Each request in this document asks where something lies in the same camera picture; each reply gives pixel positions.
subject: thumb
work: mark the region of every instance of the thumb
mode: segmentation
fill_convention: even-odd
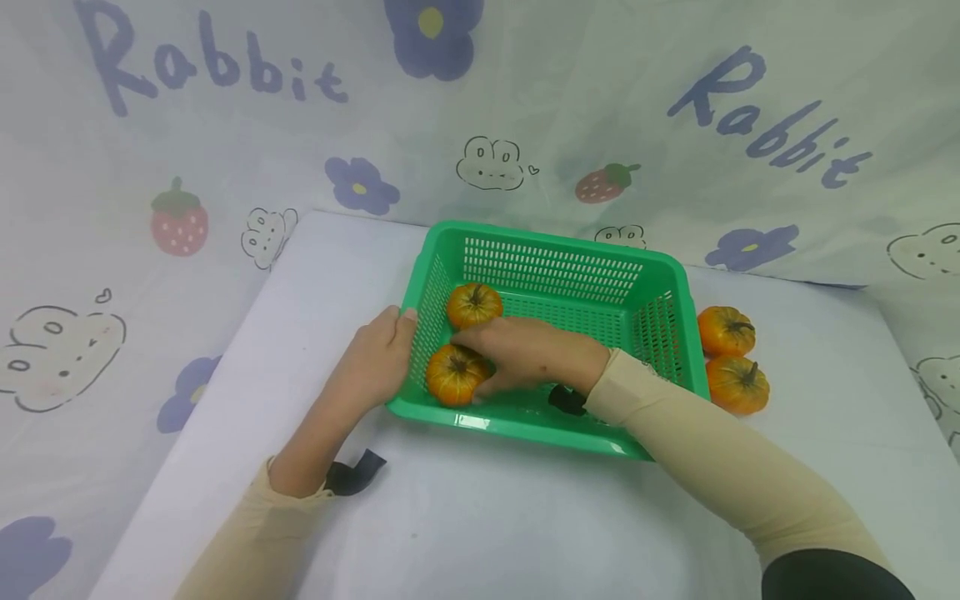
[[[403,311],[400,318],[396,320],[396,330],[394,339],[390,343],[391,347],[410,350],[414,344],[414,335],[417,334],[417,317],[417,309],[412,306]]]
[[[514,388],[510,378],[503,372],[496,372],[473,390],[473,397],[488,398],[500,392],[507,392]]]

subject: basket mesh side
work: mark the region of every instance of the basket mesh side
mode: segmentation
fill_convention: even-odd
[[[641,306],[631,322],[635,356],[664,379],[689,389],[680,349],[680,331],[673,292],[668,291]]]
[[[643,269],[625,260],[511,242],[468,237],[465,244],[464,277],[504,290],[620,305]]]
[[[426,392],[426,364],[433,352],[442,345],[444,330],[449,329],[446,323],[446,299],[451,289],[453,289],[453,282],[442,260],[439,256],[434,256],[420,303],[417,335],[414,337],[413,353],[410,357],[410,374],[424,392]]]

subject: small pumpkin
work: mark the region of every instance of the small pumpkin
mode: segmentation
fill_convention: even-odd
[[[707,363],[713,403],[735,415],[763,410],[770,400],[770,383],[756,362],[742,356],[718,356]]]
[[[700,342],[711,356],[746,356],[756,345],[756,329],[747,315],[730,306],[711,306],[697,317]]]
[[[458,330],[503,316],[503,300],[483,283],[468,283],[453,290],[446,302],[446,316]]]
[[[469,348],[447,344],[426,364],[426,389],[443,406],[466,406],[473,390],[492,375],[490,363]]]

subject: pumpkin stem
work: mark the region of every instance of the pumpkin stem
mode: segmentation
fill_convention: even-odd
[[[470,294],[470,304],[474,306],[479,306],[483,301],[483,296],[480,295],[480,288],[483,287],[482,284],[477,283],[477,286],[473,288],[473,292]]]
[[[754,385],[754,381],[756,381],[756,372],[759,370],[759,368],[760,368],[759,363],[754,362],[754,365],[750,367],[750,372],[748,372],[743,377],[743,383],[745,385],[748,385],[748,386]]]
[[[467,363],[456,356],[450,357],[450,367],[458,373],[467,372]]]

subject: heart doodle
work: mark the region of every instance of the heart doodle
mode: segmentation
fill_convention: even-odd
[[[105,287],[104,291],[100,293],[97,298],[94,299],[98,304],[106,304],[107,302],[113,300],[113,292],[110,291],[110,288]]]

